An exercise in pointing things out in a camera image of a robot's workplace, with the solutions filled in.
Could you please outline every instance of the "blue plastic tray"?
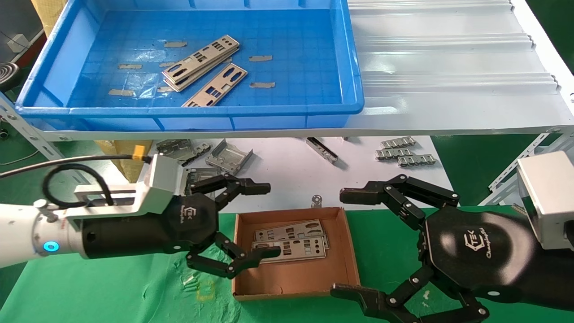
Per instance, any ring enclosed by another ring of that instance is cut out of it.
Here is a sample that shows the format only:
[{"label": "blue plastic tray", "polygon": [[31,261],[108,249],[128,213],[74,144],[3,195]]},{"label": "blue plastic tray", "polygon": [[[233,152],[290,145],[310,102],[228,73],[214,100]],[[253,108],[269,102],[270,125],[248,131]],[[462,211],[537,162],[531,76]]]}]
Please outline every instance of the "blue plastic tray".
[{"label": "blue plastic tray", "polygon": [[[181,107],[223,64],[181,93],[158,91],[160,63],[225,34],[248,75],[217,106]],[[70,0],[16,103],[37,126],[93,131],[340,128],[363,105],[346,0]]]}]

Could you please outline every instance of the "black cable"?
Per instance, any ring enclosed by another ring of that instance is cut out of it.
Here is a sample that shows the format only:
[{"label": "black cable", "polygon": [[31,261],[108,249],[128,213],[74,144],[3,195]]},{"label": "black cable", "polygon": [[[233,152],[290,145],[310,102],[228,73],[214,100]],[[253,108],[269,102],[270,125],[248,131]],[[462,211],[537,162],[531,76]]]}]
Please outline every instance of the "black cable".
[{"label": "black cable", "polygon": [[[12,175],[21,174],[23,172],[37,170],[39,168],[50,167],[50,166],[57,166],[61,164],[69,164],[69,163],[77,163],[77,162],[88,162],[90,160],[117,160],[117,159],[134,159],[132,155],[95,155],[95,156],[82,156],[82,157],[72,157],[72,158],[64,158],[58,160],[50,160],[46,161],[45,163],[39,163],[35,165],[30,165],[22,168],[18,168],[16,170],[8,171],[0,173],[0,178],[5,178]],[[149,156],[142,157],[142,160],[149,164],[152,161],[152,158]]]},{"label": "black cable", "polygon": [[8,35],[6,35],[5,33],[3,33],[3,31],[0,30],[0,33],[1,33],[2,35],[4,35],[4,37],[6,37],[6,38],[8,38],[9,40],[15,42],[16,44],[18,44],[18,45],[20,45],[20,46],[22,46],[22,47],[24,47],[24,48],[26,48],[26,49],[30,49],[30,47],[24,46],[24,45],[20,44],[19,42],[15,41],[15,40],[14,40],[13,38],[11,38],[10,36],[8,36]]},{"label": "black cable", "polygon": [[90,167],[88,167],[86,165],[82,165],[82,164],[59,165],[56,168],[52,169],[46,175],[46,177],[44,177],[44,181],[42,182],[42,193],[44,193],[44,196],[46,197],[46,199],[50,203],[54,203],[55,205],[59,206],[62,209],[69,209],[70,207],[83,207],[83,206],[88,205],[89,201],[87,201],[87,202],[86,201],[84,201],[84,202],[82,202],[82,201],[80,201],[80,202],[61,201],[61,200],[57,199],[54,195],[52,195],[52,193],[50,192],[50,181],[52,180],[54,175],[58,174],[59,172],[67,171],[67,170],[84,171],[84,172],[92,175],[96,179],[98,184],[100,185],[100,188],[102,189],[102,193],[104,194],[104,197],[106,198],[106,203],[109,206],[114,205],[114,200],[111,197],[110,188],[106,184],[106,181],[103,179],[103,177],[100,174],[98,174],[93,168],[90,168]]}]

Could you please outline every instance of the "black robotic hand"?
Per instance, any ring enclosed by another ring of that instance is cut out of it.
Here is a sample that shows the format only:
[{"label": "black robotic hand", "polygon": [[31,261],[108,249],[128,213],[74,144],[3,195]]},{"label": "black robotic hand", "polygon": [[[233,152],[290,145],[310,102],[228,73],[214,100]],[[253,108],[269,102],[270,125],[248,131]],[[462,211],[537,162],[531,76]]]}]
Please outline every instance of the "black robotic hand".
[{"label": "black robotic hand", "polygon": [[[225,190],[215,200],[204,195],[220,189]],[[231,279],[258,267],[263,258],[277,257],[281,250],[244,251],[219,232],[219,211],[239,194],[260,195],[270,190],[268,183],[229,174],[201,180],[191,186],[190,196],[174,196],[162,214],[84,220],[84,250],[91,259],[188,251],[189,268]],[[230,264],[199,255],[213,243],[229,255]]]},{"label": "black robotic hand", "polygon": [[[526,217],[457,209],[458,194],[406,175],[342,189],[343,203],[383,203],[413,230],[420,231],[422,267],[390,294],[362,286],[334,284],[331,295],[357,301],[363,314],[391,323],[481,322],[490,315],[475,297],[574,310],[574,252],[544,250]],[[425,216],[407,197],[438,211]],[[432,282],[460,301],[462,308],[416,317],[406,302]]]},{"label": "black robotic hand", "polygon": [[[215,201],[204,195],[219,189],[225,189],[225,191],[219,194]],[[258,267],[263,258],[279,256],[280,247],[258,248],[251,252],[245,252],[240,246],[219,232],[218,211],[237,195],[260,195],[270,191],[271,185],[267,183],[256,184],[251,179],[239,179],[229,174],[219,175],[193,184],[191,186],[192,195],[189,199],[201,201],[195,204],[200,205],[201,208],[197,209],[199,212],[196,215],[201,215],[197,218],[185,215],[181,221],[188,221],[188,226],[197,229],[196,235],[200,239],[192,244],[187,254],[187,266],[216,276],[233,278],[245,269]],[[215,243],[233,261],[226,264],[200,256],[199,253],[207,249],[212,243]]]}]

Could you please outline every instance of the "robotic arm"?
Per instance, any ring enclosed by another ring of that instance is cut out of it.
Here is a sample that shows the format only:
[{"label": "robotic arm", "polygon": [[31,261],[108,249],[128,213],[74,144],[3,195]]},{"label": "robotic arm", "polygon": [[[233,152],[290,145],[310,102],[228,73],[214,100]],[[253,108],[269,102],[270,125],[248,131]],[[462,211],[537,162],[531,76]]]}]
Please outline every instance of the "robotic arm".
[{"label": "robotic arm", "polygon": [[[279,247],[246,252],[219,232],[222,208],[239,194],[269,193],[269,184],[224,174],[195,183],[192,195],[182,197],[174,195],[180,168],[176,160],[155,155],[144,181],[109,187],[112,194],[134,194],[112,205],[88,199],[105,191],[94,185],[77,187],[76,196],[86,202],[82,207],[62,210],[45,200],[34,206],[0,205],[0,267],[62,253],[96,259],[188,251],[188,267],[233,278],[279,255]],[[215,200],[204,195],[220,189]],[[213,243],[229,255],[230,264],[199,255]]]},{"label": "robotic arm", "polygon": [[[557,152],[520,160],[518,172],[528,217],[461,211],[455,192],[406,175],[342,189],[343,203],[383,203],[418,231],[421,268],[390,294],[334,284],[331,295],[357,301],[364,315],[391,323],[482,322],[490,314],[476,297],[574,310],[574,186],[563,183],[574,178],[574,168]],[[426,217],[407,197],[438,210]],[[404,305],[429,282],[461,308],[424,317],[410,313]]]}]

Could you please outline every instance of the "cardboard box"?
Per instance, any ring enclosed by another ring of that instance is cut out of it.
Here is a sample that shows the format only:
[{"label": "cardboard box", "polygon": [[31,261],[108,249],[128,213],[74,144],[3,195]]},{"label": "cardboard box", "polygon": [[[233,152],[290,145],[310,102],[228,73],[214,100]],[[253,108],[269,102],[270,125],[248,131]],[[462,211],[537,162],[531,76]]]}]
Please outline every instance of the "cardboard box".
[{"label": "cardboard box", "polygon": [[329,295],[333,283],[360,285],[355,250],[345,210],[339,207],[237,214],[235,243],[251,250],[254,232],[321,219],[330,249],[322,259],[263,263],[239,274],[231,282],[238,301]]}]

